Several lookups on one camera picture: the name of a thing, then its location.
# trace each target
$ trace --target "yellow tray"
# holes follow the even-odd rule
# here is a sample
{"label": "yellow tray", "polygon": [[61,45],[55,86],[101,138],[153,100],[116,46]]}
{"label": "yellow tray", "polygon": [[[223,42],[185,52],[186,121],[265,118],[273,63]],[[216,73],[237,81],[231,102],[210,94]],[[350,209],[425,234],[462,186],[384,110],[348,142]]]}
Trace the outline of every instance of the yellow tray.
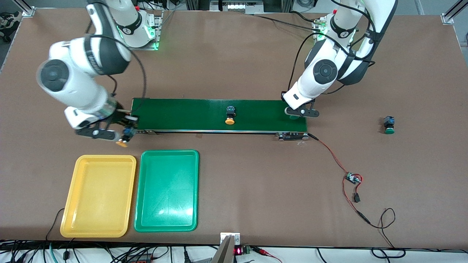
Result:
{"label": "yellow tray", "polygon": [[62,236],[123,236],[128,227],[136,164],[131,155],[78,158],[60,227]]}

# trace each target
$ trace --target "green tray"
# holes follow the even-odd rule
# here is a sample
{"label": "green tray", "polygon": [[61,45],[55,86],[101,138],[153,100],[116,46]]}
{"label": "green tray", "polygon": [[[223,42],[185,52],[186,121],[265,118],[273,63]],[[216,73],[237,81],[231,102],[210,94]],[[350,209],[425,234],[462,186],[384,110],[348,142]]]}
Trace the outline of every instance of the green tray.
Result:
{"label": "green tray", "polygon": [[[292,120],[288,106],[273,100],[202,100],[134,98],[139,130],[155,132],[263,133],[307,132],[307,120]],[[227,125],[226,107],[235,106],[235,124]]]}
{"label": "green tray", "polygon": [[151,150],[142,154],[136,231],[192,231],[197,227],[197,205],[197,151]]}

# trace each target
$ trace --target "teal cable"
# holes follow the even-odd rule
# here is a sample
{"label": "teal cable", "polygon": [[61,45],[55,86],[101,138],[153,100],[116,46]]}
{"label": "teal cable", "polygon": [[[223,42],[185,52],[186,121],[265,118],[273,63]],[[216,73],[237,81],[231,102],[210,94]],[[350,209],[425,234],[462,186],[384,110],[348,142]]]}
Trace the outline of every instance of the teal cable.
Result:
{"label": "teal cable", "polygon": [[52,242],[49,244],[49,250],[51,252],[52,259],[54,260],[55,263],[59,263],[57,261],[57,258],[55,258],[54,251],[52,250]]}

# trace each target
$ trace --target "gray floor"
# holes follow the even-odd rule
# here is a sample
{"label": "gray floor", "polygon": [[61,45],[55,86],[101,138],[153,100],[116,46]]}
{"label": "gray floor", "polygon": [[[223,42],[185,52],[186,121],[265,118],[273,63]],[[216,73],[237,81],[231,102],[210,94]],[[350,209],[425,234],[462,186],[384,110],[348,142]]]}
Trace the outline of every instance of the gray floor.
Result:
{"label": "gray floor", "polygon": [[[31,6],[35,7],[84,7],[85,0],[26,0]],[[447,11],[456,0],[399,0],[397,15],[417,15],[417,3],[421,3],[420,13],[424,15],[439,15]],[[0,12],[15,12],[19,8],[11,0],[0,0]],[[329,0],[319,0],[317,6],[309,9],[301,7],[299,4],[294,4],[294,10],[308,13],[328,13],[335,9],[336,5]],[[461,51],[468,65],[468,8],[463,10],[455,18],[455,32],[460,42]],[[9,49],[9,44],[0,41],[0,61],[4,61]]]}

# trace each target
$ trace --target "plastic tray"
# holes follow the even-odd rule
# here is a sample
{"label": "plastic tray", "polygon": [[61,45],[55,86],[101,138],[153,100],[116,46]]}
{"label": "plastic tray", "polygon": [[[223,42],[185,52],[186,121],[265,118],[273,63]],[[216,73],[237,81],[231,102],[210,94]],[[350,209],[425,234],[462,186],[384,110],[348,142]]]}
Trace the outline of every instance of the plastic tray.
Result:
{"label": "plastic tray", "polygon": [[128,227],[135,157],[83,155],[76,161],[60,233],[120,237]]}
{"label": "plastic tray", "polygon": [[136,231],[192,231],[197,227],[197,204],[197,151],[152,150],[142,154]]}

